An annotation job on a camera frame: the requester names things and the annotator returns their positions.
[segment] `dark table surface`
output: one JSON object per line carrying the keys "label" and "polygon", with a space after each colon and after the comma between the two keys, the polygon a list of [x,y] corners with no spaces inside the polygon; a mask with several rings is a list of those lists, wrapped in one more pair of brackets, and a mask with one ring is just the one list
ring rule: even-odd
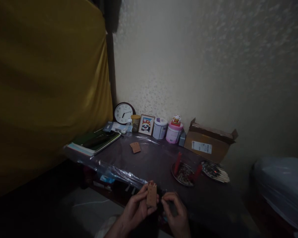
{"label": "dark table surface", "polygon": [[[130,143],[133,142],[139,142],[141,152],[132,153]],[[75,151],[67,151],[66,154],[76,162],[95,170],[100,169],[100,172],[108,167],[111,173],[116,173],[127,183],[134,185],[144,180],[154,180],[162,191],[176,191],[187,207],[189,218],[221,237],[259,237],[257,226],[243,205],[239,193],[230,183],[214,181],[203,173],[194,187],[185,187],[175,180],[171,174],[171,166],[175,163],[178,152],[182,153],[182,162],[194,171],[205,160],[165,139],[156,140],[140,133],[119,138],[91,158]]]}

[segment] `white wall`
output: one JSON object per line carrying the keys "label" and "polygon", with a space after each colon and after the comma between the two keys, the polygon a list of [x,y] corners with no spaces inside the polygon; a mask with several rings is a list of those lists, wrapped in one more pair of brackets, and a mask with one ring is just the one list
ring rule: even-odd
{"label": "white wall", "polygon": [[260,156],[298,157],[298,1],[122,1],[118,102],[196,117],[239,138],[223,165],[244,191]]}

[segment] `yellow curtain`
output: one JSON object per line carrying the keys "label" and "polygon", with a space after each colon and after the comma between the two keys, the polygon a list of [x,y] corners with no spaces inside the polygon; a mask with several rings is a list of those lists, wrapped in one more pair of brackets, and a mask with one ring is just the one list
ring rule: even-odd
{"label": "yellow curtain", "polygon": [[112,120],[106,31],[87,0],[0,0],[0,195]]}

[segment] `notebook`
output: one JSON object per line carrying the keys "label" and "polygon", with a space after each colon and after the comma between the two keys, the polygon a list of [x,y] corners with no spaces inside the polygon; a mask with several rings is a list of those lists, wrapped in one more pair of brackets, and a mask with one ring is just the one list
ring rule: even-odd
{"label": "notebook", "polygon": [[[99,129],[98,131],[89,132],[77,137],[75,140],[72,141],[72,143],[68,144],[67,147],[76,150],[82,154],[94,156],[100,151],[102,151],[104,148],[106,148],[108,145],[113,143],[115,140],[117,140],[120,136],[121,133],[119,132],[112,132],[112,135],[108,136],[106,135],[106,132],[103,131],[103,129]],[[99,144],[90,148],[86,148],[83,146],[85,143],[96,138],[101,139],[102,141]]]}

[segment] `hand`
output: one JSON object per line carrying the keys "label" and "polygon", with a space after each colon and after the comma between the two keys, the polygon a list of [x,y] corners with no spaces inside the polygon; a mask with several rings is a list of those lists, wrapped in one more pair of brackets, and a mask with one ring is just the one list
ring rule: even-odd
{"label": "hand", "polygon": [[[130,198],[120,217],[123,227],[128,233],[157,210],[156,207],[149,209],[147,207],[148,185],[148,183],[143,185],[142,189]],[[159,195],[156,196],[156,201],[159,202]]]}
{"label": "hand", "polygon": [[[170,211],[170,207],[166,201],[173,201],[176,209],[178,211],[178,215],[176,217],[172,216]],[[191,232],[188,224],[187,210],[182,201],[180,200],[177,193],[167,192],[161,199],[164,211],[168,218],[168,223],[171,228],[171,231],[175,238],[191,237]]]}

